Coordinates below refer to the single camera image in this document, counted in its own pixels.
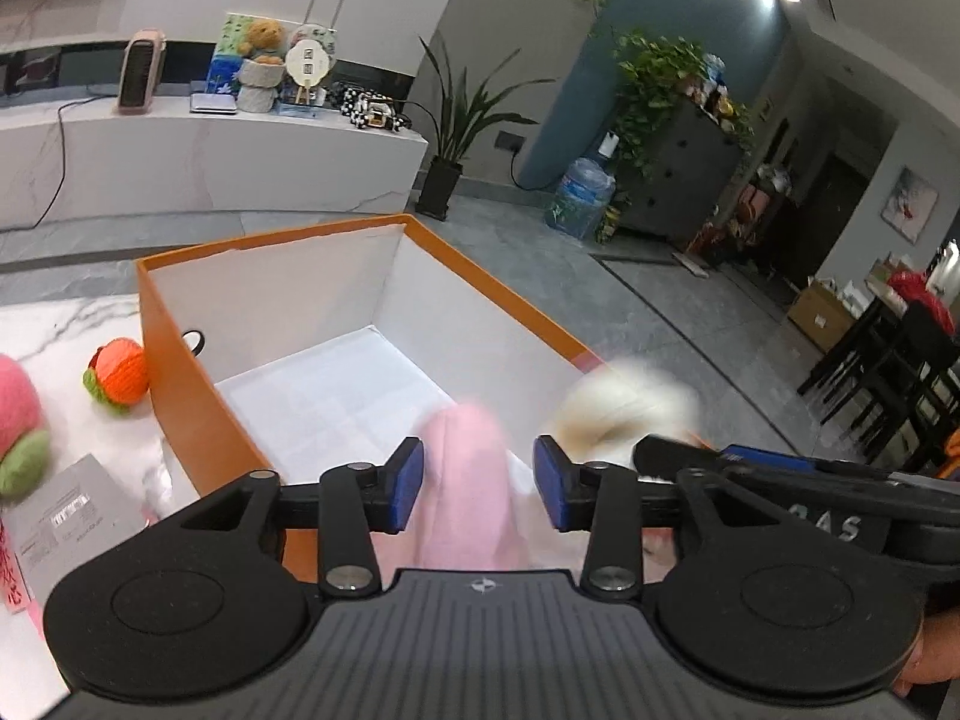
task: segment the metal screw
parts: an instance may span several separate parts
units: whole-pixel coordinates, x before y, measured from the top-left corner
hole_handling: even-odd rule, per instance
[[[590,584],[601,590],[618,592],[630,589],[636,583],[634,572],[619,565],[605,565],[590,572]]]
[[[373,581],[373,573],[362,565],[338,565],[326,572],[326,581],[338,590],[362,590]]]

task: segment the gray cabinet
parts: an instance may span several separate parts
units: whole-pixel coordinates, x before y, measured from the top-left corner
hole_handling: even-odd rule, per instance
[[[618,170],[630,207],[621,226],[690,240],[709,218],[742,152],[736,139],[693,103],[683,101],[658,138],[650,177]]]

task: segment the dark doorway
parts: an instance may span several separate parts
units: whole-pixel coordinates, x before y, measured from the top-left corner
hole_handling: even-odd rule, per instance
[[[763,247],[770,265],[798,289],[827,259],[870,182],[829,156],[800,208],[787,201],[770,224]]]
[[[779,148],[779,145],[784,142],[784,138],[786,137],[786,131],[789,128],[790,128],[789,119],[783,119],[779,123],[778,127],[776,128],[776,132],[774,133],[773,140],[770,141],[770,146],[767,146],[767,153],[765,153],[761,161],[763,165],[767,165],[774,161],[774,157],[776,156],[776,150]]]

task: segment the pink knitted toy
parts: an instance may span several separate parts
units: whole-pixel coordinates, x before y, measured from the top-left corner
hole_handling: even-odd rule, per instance
[[[397,568],[515,571],[530,567],[512,509],[507,445],[479,406],[441,410],[419,430],[426,458],[407,529],[373,533],[384,584]]]
[[[0,497],[30,493],[49,461],[37,391],[20,363],[0,354]]]

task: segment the green knitted leaf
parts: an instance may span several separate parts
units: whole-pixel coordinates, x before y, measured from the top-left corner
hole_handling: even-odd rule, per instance
[[[25,433],[0,461],[0,498],[23,498],[32,493],[50,464],[50,434]]]
[[[122,403],[114,403],[107,397],[104,389],[100,386],[100,382],[97,381],[97,373],[92,367],[88,367],[88,369],[83,372],[83,386],[97,403],[103,403],[107,408],[114,410],[114,412],[127,413],[130,410],[128,406],[124,406]]]

